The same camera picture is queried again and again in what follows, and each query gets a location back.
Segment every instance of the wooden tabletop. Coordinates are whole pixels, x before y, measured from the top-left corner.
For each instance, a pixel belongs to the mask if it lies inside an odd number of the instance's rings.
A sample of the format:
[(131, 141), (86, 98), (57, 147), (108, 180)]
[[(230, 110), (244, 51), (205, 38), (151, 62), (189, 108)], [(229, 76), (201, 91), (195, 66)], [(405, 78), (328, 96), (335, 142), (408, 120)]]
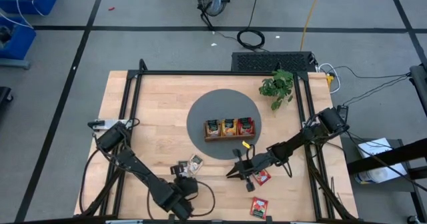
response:
[[(103, 97), (100, 119), (117, 119), (126, 71), (112, 71), (109, 74)], [(207, 183), (215, 192), (216, 207), (205, 217), (192, 219), (222, 219), (240, 221), (259, 221), (252, 217), (250, 206), (253, 197), (269, 201), (267, 214), (274, 221), (314, 221), (314, 208), (304, 148), (300, 147), (290, 157), (293, 177), (289, 178), (282, 168), (270, 167), (268, 172), (272, 178), (260, 187), (256, 182), (256, 190), (246, 191), (246, 182), (239, 179), (226, 179), (226, 173), (233, 167), (235, 160), (219, 160), (199, 151), (191, 142), (186, 129), (187, 114), (193, 103), (203, 94), (216, 89), (233, 89), (239, 91), (256, 104), (261, 118), (262, 130), (256, 145), (256, 152), (266, 151), (266, 147), (280, 141), (286, 141), (300, 130), (300, 118), (296, 98), (282, 105), (273, 112), (270, 109), (272, 100), (261, 96), (258, 87), (262, 79), (256, 76), (198, 76), (198, 75), (144, 75), (136, 111), (141, 124), (134, 128), (131, 146), (135, 154), (158, 177), (173, 181), (169, 167), (177, 161), (188, 160), (192, 154), (203, 159), (203, 167), (197, 173), (197, 180)], [(328, 84), (323, 73), (309, 73), (310, 87), (315, 111), (332, 107)], [(129, 96), (127, 116), (130, 112), (133, 86)], [(308, 117), (304, 84), (301, 82), (305, 114)], [(339, 137), (330, 141), (341, 146)], [(92, 153), (95, 143), (91, 144)], [(334, 177), (335, 192), (343, 205), (354, 216), (358, 216), (356, 204), (350, 185), (350, 177), (346, 169), (344, 154), (339, 148), (325, 145), (323, 148), (328, 177)], [(108, 163), (102, 155), (96, 155), (87, 171), (83, 203), (85, 208), (95, 199), (105, 183)], [(110, 200), (115, 195), (115, 187), (110, 193)], [(146, 207), (147, 187), (127, 173), (123, 187), (123, 197), (119, 218), (148, 219)], [(323, 216), (326, 215), (324, 196), (319, 191)], [(193, 214), (205, 213), (212, 205), (211, 193), (204, 186), (199, 186), (199, 196), (194, 199)], [(155, 219), (167, 219), (167, 213), (160, 209), (151, 199), (150, 209)]]

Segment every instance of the round gray mat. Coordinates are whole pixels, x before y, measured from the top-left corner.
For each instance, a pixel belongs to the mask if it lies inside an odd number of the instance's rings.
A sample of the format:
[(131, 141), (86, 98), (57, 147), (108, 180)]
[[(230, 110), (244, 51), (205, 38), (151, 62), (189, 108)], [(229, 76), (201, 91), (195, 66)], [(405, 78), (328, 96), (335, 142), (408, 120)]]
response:
[(234, 119), (251, 117), (255, 121), (256, 136), (246, 140), (256, 144), (261, 133), (261, 115), (255, 103), (243, 93), (230, 89), (219, 89), (201, 96), (191, 107), (187, 117), (187, 131), (194, 145), (206, 155), (216, 159), (234, 159), (233, 149), (240, 149), (242, 155), (246, 148), (242, 140), (205, 142), (203, 124), (213, 119)]

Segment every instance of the potted plant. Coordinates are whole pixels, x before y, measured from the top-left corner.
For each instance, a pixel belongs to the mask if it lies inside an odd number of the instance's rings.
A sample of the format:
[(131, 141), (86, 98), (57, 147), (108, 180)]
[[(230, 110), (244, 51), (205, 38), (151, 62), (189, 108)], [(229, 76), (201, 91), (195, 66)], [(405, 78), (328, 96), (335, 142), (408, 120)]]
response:
[(273, 78), (262, 80), (262, 86), (259, 88), (260, 94), (268, 97), (277, 97), (272, 103), (272, 110), (279, 109), (283, 101), (292, 100), (292, 87), (294, 86), (294, 76), (292, 73), (278, 69), (273, 71)]

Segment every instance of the blue bin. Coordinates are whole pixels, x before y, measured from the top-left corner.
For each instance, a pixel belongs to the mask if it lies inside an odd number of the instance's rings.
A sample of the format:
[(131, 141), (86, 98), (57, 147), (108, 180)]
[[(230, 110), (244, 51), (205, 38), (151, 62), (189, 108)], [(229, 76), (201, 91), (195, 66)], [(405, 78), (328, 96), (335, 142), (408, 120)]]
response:
[[(20, 17), (10, 17), (10, 20), (26, 25)], [(4, 48), (0, 48), (0, 58), (23, 60), (35, 38), (35, 31), (29, 27), (16, 25), (0, 17), (0, 25), (12, 31), (12, 38)]]
[[(56, 0), (19, 0), (19, 8), (22, 14), (39, 14), (37, 10), (43, 15), (48, 15)], [(16, 0), (0, 0), (0, 8), (6, 13), (19, 13), (16, 5)]]

